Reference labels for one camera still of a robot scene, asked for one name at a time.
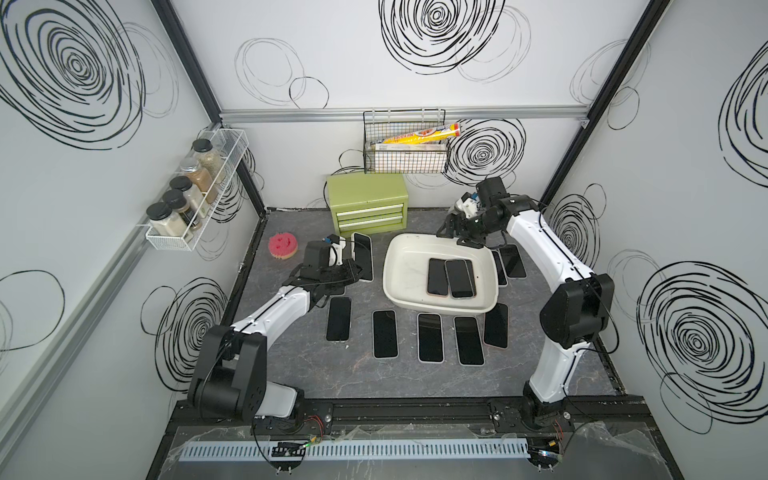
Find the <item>white plastic storage box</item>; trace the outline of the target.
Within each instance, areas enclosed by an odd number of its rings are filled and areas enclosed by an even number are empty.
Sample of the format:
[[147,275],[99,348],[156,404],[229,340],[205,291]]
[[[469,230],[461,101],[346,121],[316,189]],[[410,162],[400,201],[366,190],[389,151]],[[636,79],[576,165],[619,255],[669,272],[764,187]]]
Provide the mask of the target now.
[[[470,261],[476,294],[471,298],[454,298],[428,293],[431,259]],[[454,239],[429,234],[404,233],[394,237],[387,250],[382,278],[389,300],[401,308],[423,313],[476,316],[490,311],[499,295],[496,266],[489,249],[473,249]]]

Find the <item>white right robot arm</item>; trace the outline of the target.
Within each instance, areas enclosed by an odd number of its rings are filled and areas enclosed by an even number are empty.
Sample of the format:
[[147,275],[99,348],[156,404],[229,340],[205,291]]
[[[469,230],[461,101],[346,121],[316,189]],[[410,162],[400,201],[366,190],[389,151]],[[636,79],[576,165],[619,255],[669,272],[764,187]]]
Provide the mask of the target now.
[[535,372],[525,383],[521,419],[540,430],[566,410],[569,383],[583,355],[609,323],[615,290],[607,274],[596,274],[557,237],[543,205],[511,194],[501,178],[487,178],[449,209],[437,235],[471,248],[495,232],[508,234],[534,261],[551,290],[539,319],[545,334]]

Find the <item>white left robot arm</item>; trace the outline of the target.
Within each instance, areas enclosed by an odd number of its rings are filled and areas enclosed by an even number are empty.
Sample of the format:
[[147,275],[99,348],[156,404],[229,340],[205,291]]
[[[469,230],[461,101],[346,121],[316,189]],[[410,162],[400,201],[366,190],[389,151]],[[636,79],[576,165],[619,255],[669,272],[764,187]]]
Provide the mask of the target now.
[[275,341],[323,298],[362,279],[358,242],[335,234],[306,245],[303,262],[264,305],[203,338],[187,399],[201,417],[292,419],[301,391],[271,382],[268,352]]

